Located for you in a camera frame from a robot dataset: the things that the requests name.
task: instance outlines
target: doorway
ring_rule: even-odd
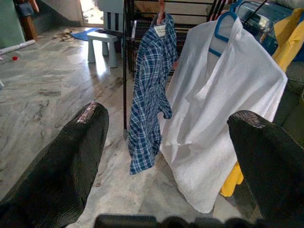
[[[98,0],[80,0],[83,25],[100,26],[104,24],[104,13],[98,8]]]

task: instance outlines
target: shirt label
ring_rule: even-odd
[[[154,29],[159,37],[164,37],[166,35],[166,25],[154,26]]]

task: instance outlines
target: green wall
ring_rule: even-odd
[[[13,0],[0,0],[0,48],[25,42]]]

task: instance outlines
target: blue plaid shirt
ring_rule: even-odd
[[[169,71],[178,58],[174,22],[166,13],[161,24],[166,25],[165,36],[159,37],[155,21],[142,38],[136,60],[129,129],[130,174],[155,164],[162,140],[157,114],[163,112],[165,119],[172,117],[165,87]]]

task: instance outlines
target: blue mat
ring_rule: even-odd
[[[78,32],[78,33],[71,33],[71,36],[76,38],[76,39],[80,39],[80,40],[84,40],[84,41],[88,41],[89,39],[87,38],[87,34],[89,32],[94,32],[96,30],[99,30],[100,28],[90,28],[87,31],[84,32]]]

